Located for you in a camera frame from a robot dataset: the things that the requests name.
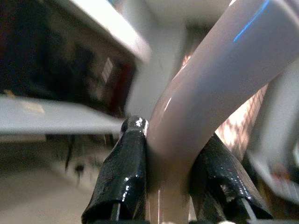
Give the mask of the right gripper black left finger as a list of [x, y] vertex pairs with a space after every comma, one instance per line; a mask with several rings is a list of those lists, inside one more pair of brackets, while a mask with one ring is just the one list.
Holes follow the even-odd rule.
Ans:
[[146, 119], [124, 121], [121, 135], [100, 169], [82, 222], [145, 222]]

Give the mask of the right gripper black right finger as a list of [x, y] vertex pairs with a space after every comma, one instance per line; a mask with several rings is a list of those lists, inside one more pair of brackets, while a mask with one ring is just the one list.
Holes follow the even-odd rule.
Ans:
[[201, 221], [245, 221], [242, 199], [251, 206], [256, 218], [273, 218], [242, 164], [216, 134], [194, 162], [190, 195]]

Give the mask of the dustpan with white handle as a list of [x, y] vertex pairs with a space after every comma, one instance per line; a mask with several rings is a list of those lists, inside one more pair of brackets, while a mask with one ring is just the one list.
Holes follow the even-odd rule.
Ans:
[[152, 113], [151, 224], [187, 224], [192, 166], [215, 130], [299, 57], [299, 0], [232, 0]]

